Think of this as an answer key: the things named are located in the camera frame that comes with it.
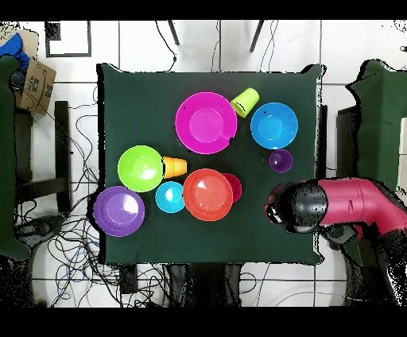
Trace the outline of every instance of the plastic bowl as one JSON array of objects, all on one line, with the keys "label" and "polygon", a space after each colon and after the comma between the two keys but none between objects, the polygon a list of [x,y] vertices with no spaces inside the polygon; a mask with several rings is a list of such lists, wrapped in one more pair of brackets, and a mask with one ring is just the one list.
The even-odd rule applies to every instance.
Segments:
[{"label": "plastic bowl", "polygon": [[217,153],[236,135],[238,118],[233,106],[214,92],[198,92],[188,97],[175,117],[176,134],[191,151]]},{"label": "plastic bowl", "polygon": [[294,111],[282,103],[267,103],[254,113],[250,130],[254,140],[266,149],[282,149],[297,135]]},{"label": "plastic bowl", "polygon": [[233,203],[232,187],[226,177],[209,168],[191,173],[184,182],[182,194],[185,207],[203,221],[223,218]]},{"label": "plastic bowl", "polygon": [[185,207],[182,198],[182,185],[175,181],[167,181],[156,191],[156,203],[165,213],[177,213]]},{"label": "plastic bowl", "polygon": [[151,191],[160,184],[163,176],[161,155],[149,146],[132,147],[118,161],[118,177],[132,191]]},{"label": "plastic bowl", "polygon": [[140,196],[123,186],[107,188],[100,193],[93,211],[100,229],[115,237],[134,233],[142,225],[145,216]]}]

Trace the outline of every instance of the light blue bowl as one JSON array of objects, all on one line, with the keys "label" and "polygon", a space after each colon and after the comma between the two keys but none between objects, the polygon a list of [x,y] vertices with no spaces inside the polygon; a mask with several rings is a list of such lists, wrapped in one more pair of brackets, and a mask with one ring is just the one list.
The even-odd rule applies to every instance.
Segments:
[{"label": "light blue bowl", "polygon": [[175,181],[167,181],[160,185],[156,191],[157,206],[165,213],[177,213],[184,207],[182,185]]},{"label": "light blue bowl", "polygon": [[266,149],[282,149],[297,135],[296,114],[283,103],[267,103],[257,109],[250,122],[254,140]]}]

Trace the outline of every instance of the purple plate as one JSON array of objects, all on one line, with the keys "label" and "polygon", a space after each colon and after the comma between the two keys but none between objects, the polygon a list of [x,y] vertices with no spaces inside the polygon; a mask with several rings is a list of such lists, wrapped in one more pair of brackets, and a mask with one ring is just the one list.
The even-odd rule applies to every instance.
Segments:
[{"label": "purple plate", "polygon": [[104,190],[93,207],[93,216],[100,229],[115,237],[134,233],[143,223],[144,215],[140,196],[123,186]]}]

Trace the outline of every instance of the dark green tablecloth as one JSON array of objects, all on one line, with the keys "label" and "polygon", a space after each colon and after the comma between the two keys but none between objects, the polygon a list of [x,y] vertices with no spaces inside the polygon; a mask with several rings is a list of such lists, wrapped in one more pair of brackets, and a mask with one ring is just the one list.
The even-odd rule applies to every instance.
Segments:
[{"label": "dark green tablecloth", "polygon": [[29,248],[20,243],[13,233],[16,153],[14,140],[14,96],[9,88],[10,76],[20,67],[13,56],[0,56],[0,254],[15,260],[31,256]]},{"label": "dark green tablecloth", "polygon": [[407,74],[390,71],[380,60],[363,63],[348,85],[360,106],[358,175],[381,181],[396,191],[400,123],[407,117]]},{"label": "dark green tablecloth", "polygon": [[[141,228],[125,238],[106,237],[106,263],[137,262],[299,262],[316,264],[312,234],[287,234],[271,225],[263,211],[269,191],[287,180],[314,177],[316,137],[316,79],[322,67],[301,73],[126,73],[107,64],[98,66],[99,98],[104,99],[104,139],[99,123],[100,167],[106,173],[101,187],[120,185],[118,159],[129,147],[148,145],[162,156],[184,158],[188,173],[201,168],[236,175],[242,197],[229,214],[216,222],[195,219],[186,209],[166,214],[155,204],[156,189],[140,193],[145,203]],[[260,101],[281,102],[297,114],[299,131],[288,146],[293,167],[275,173],[268,164],[270,150],[250,135],[250,119],[238,117],[238,132],[220,153],[189,153],[177,139],[174,118],[178,106],[198,91],[213,91],[232,100],[246,88],[258,91]],[[183,184],[185,176],[174,180]]]}]

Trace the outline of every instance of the blue object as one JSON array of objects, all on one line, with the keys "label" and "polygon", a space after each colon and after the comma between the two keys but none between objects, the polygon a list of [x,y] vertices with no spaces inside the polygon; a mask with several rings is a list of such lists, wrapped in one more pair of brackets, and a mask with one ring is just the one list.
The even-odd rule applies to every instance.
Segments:
[{"label": "blue object", "polygon": [[22,51],[22,39],[19,33],[15,33],[3,46],[0,47],[0,56],[11,55],[16,56],[20,61],[20,70],[27,69],[29,67],[29,58]]},{"label": "blue object", "polygon": [[283,103],[267,103],[257,109],[250,122],[254,140],[266,149],[282,149],[297,135],[296,114]]},{"label": "blue object", "polygon": [[156,191],[157,206],[165,213],[177,213],[184,207],[182,185],[175,181],[163,183]]}]

